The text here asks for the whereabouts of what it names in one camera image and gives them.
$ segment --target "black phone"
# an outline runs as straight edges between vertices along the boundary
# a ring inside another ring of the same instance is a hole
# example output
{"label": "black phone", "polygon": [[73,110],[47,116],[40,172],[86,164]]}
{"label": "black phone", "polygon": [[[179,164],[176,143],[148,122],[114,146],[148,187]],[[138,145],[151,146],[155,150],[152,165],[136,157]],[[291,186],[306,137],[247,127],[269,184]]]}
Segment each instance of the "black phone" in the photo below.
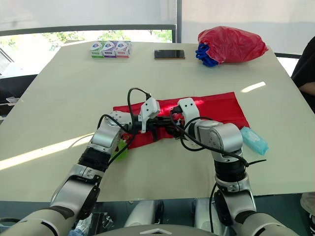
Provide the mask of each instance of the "black phone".
{"label": "black phone", "polygon": [[183,50],[154,50],[154,59],[185,59]]}

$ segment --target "tissue pack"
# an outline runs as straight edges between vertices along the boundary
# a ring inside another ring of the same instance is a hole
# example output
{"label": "tissue pack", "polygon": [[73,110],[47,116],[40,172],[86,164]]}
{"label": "tissue pack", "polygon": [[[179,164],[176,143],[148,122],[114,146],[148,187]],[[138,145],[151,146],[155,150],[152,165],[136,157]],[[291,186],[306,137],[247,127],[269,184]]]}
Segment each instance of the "tissue pack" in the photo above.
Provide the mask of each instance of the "tissue pack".
{"label": "tissue pack", "polygon": [[241,129],[241,134],[244,143],[251,148],[251,150],[264,155],[268,150],[268,144],[258,134],[248,127]]}

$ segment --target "black cable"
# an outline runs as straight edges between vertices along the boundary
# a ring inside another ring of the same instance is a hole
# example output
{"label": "black cable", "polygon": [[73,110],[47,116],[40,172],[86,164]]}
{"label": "black cable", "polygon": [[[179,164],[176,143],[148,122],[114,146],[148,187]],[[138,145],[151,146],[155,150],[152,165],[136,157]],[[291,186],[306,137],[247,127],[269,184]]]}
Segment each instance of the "black cable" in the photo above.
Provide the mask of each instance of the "black cable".
{"label": "black cable", "polygon": [[139,91],[143,92],[146,95],[146,100],[148,100],[151,97],[151,95],[149,93],[145,92],[144,90],[142,90],[140,88],[133,87],[133,88],[129,89],[128,95],[127,95],[127,103],[128,103],[130,116],[131,116],[131,130],[134,130],[134,116],[133,116],[133,112],[132,112],[132,109],[131,109],[131,103],[130,103],[130,95],[131,95],[131,92],[133,90],[139,90]]}
{"label": "black cable", "polygon": [[131,143],[133,142],[133,140],[134,140],[135,137],[136,137],[136,135],[133,135],[132,138],[130,139],[130,141],[127,143],[127,145],[124,146],[119,152],[117,152],[115,156],[113,156],[113,158],[108,162],[108,166],[109,166],[110,164],[112,164],[112,162],[115,161],[115,159],[116,159],[120,154],[122,154],[123,151],[125,151],[125,150],[131,145]]}
{"label": "black cable", "polygon": [[211,194],[210,194],[210,199],[209,199],[210,230],[211,230],[212,233],[213,233],[213,221],[212,221],[211,205],[212,205],[212,197],[213,197],[213,194],[215,192],[216,186],[217,186],[217,183],[215,183],[215,185],[213,185],[213,188],[212,188],[212,191],[211,191]]}
{"label": "black cable", "polygon": [[[212,120],[212,119],[209,118],[209,117],[196,117],[196,118],[193,118],[193,119],[191,119],[191,120],[184,126],[184,130],[186,130],[186,128],[187,128],[193,121],[195,121],[195,120],[197,120],[197,119]],[[187,150],[189,150],[189,151],[201,151],[201,150],[205,149],[204,147],[200,147],[200,148],[190,148],[190,147],[186,146],[186,144],[184,143],[184,135],[182,135],[182,136],[180,137],[180,140],[181,140],[182,146],[183,146],[184,148],[186,148]]]}
{"label": "black cable", "polygon": [[100,127],[100,124],[102,123],[102,120],[104,119],[104,117],[107,117],[109,119],[111,119],[116,125],[118,125],[124,132],[128,133],[129,131],[123,127],[118,121],[116,121],[114,118],[112,118],[110,115],[108,114],[104,114],[100,117],[99,121],[98,121],[98,124],[97,124],[97,128]]}
{"label": "black cable", "polygon": [[180,140],[181,140],[182,146],[183,146],[184,148],[186,148],[187,150],[189,150],[189,151],[201,151],[201,150],[205,149],[204,147],[200,147],[200,148],[190,148],[190,147],[186,146],[186,144],[184,143],[184,140],[183,140],[183,137],[182,137],[182,136],[180,137]]}
{"label": "black cable", "polygon": [[252,161],[252,162],[248,163],[248,165],[250,166],[252,164],[256,164],[256,163],[263,162],[263,161],[266,161],[266,159],[258,160],[258,161]]}
{"label": "black cable", "polygon": [[204,145],[203,143],[199,142],[197,139],[193,138],[189,133],[187,133],[182,127],[180,127],[179,125],[177,125],[173,119],[173,116],[172,116],[172,112],[171,112],[171,115],[170,115],[170,120],[172,122],[172,124],[174,126],[176,126],[179,130],[181,130],[188,138],[190,138],[193,142],[195,142],[196,144],[198,144],[199,146],[205,148],[205,149],[208,149],[210,151],[215,151],[215,152],[218,152],[218,153],[221,153],[223,155],[228,155],[228,156],[232,156],[232,157],[235,157],[236,159],[239,159],[240,161],[242,161],[244,163],[244,165],[246,167],[249,166],[248,162],[241,156],[239,155],[236,155],[234,153],[231,153],[231,152],[227,152],[227,151],[224,151],[224,150],[220,150],[220,149],[217,149],[217,148],[213,148],[213,147],[209,147],[207,145]]}

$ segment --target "person's arm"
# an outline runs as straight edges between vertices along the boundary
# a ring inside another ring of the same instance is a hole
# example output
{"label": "person's arm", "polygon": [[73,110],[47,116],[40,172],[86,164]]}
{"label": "person's arm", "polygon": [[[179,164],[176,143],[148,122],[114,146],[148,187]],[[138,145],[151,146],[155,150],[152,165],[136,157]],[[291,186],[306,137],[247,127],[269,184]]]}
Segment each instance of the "person's arm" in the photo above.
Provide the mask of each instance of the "person's arm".
{"label": "person's arm", "polygon": [[315,82],[306,83],[299,87],[299,90],[304,93],[315,96]]}

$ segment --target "green object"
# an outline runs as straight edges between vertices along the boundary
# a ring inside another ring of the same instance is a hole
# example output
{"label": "green object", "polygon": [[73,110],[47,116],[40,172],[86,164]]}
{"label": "green object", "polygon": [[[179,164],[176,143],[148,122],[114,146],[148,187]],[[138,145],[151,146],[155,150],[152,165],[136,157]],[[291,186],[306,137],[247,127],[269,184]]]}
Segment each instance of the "green object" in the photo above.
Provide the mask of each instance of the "green object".
{"label": "green object", "polygon": [[[119,143],[118,143],[118,145],[117,145],[118,151],[115,151],[115,152],[113,153],[113,156],[115,156],[116,153],[119,152],[121,149],[123,149],[126,145],[127,145],[126,142],[124,142],[122,139],[120,139],[120,141],[119,141]],[[123,152],[115,159],[115,161],[121,161],[121,160],[123,160],[124,158],[126,158],[127,155],[128,155],[128,148],[126,148],[126,150],[123,151]]]}

